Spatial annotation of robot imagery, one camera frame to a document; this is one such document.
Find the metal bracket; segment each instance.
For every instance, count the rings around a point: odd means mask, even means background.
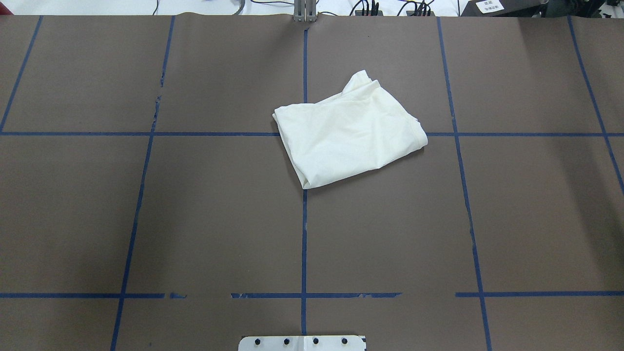
[[[316,21],[316,0],[295,0],[295,22]]]
[[[324,335],[296,337],[244,337],[238,351],[366,351],[366,337]]]

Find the white towel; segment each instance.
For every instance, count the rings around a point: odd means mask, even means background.
[[[381,168],[427,145],[418,120],[366,71],[342,93],[280,107],[273,118],[304,189]]]

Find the white sticker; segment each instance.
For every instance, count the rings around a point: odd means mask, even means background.
[[[479,8],[479,11],[481,11],[481,13],[490,13],[490,12],[496,12],[496,11],[501,11],[505,9],[499,0],[479,1],[479,2],[476,2],[476,4],[477,4],[477,7]]]

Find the crumpled fabric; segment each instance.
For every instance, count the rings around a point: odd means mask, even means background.
[[[418,120],[366,71],[339,94],[280,107],[273,118],[304,189],[382,168],[427,145]]]

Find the white metal plate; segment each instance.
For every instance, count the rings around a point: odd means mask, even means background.
[[[358,335],[244,337],[238,351],[366,351],[365,340]]]

